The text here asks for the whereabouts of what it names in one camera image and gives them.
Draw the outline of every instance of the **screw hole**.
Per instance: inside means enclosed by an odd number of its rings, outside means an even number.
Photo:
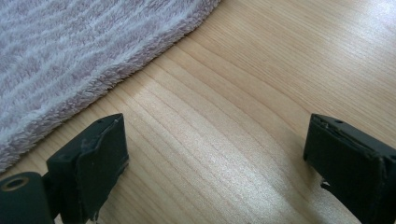
[[[9,180],[6,184],[1,187],[2,191],[12,191],[25,186],[29,182],[29,178],[25,176],[18,176],[14,179]]]

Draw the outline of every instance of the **black plastic part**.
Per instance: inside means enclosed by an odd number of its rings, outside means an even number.
[[[59,214],[64,223],[97,219],[128,160],[123,115],[99,119],[47,160],[49,171],[43,177],[20,174],[28,176],[29,184],[0,191],[0,223],[52,223]]]
[[[339,119],[313,114],[304,160],[323,176],[321,186],[360,222],[394,223],[394,148]]]

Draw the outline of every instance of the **light wood surface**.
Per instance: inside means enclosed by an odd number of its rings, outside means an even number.
[[[130,164],[99,223],[359,223],[303,161],[311,113],[396,147],[396,3],[223,0],[196,31],[1,175],[123,113]]]

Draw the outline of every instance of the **lavender towel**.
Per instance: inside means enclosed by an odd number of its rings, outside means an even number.
[[[219,0],[0,0],[0,173]]]

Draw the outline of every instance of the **wooden table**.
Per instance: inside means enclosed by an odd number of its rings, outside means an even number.
[[[223,0],[196,31],[2,175],[123,113],[130,165],[100,223],[358,223],[303,161],[311,113],[396,147],[396,3]]]

